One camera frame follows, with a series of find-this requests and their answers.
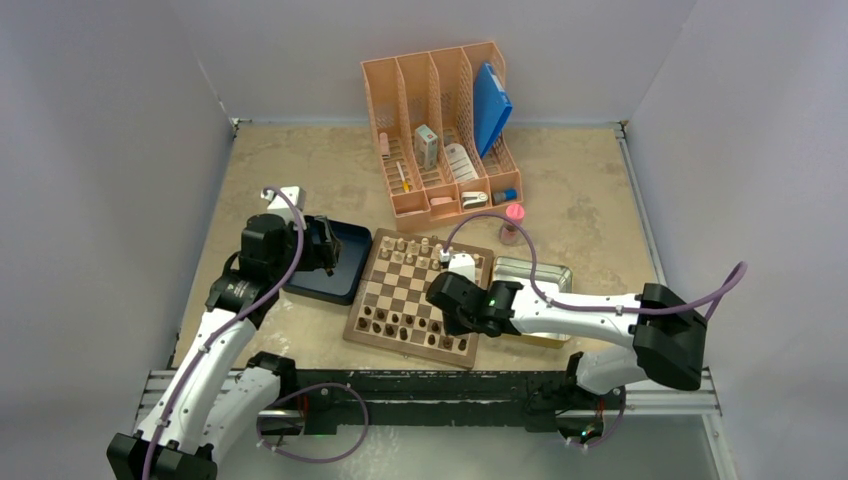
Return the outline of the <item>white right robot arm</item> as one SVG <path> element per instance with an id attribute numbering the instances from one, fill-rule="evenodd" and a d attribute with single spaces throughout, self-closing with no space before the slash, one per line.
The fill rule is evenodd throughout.
<path id="1" fill-rule="evenodd" d="M 609 343 L 602 352 L 582 354 L 574 372 L 562 379 L 563 397 L 576 407 L 645 379 L 682 391 L 701 386 L 707 321 L 664 285 L 647 283 L 639 294 L 547 297 L 516 281 L 483 289 L 443 272 L 425 298 L 454 336 L 549 333 Z"/>

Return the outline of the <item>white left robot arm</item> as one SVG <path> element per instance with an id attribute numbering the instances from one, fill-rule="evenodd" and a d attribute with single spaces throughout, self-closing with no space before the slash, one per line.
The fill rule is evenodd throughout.
<path id="1" fill-rule="evenodd" d="M 212 284 L 191 345 L 161 399 L 132 434 L 116 434 L 107 459 L 118 479 L 214 479 L 238 429 L 263 404 L 297 399 L 291 360 L 271 356 L 248 369 L 248 384 L 220 393 L 282 286 L 296 271 L 331 275 L 341 243 L 324 216 L 264 213 L 249 218 L 239 251 Z"/>

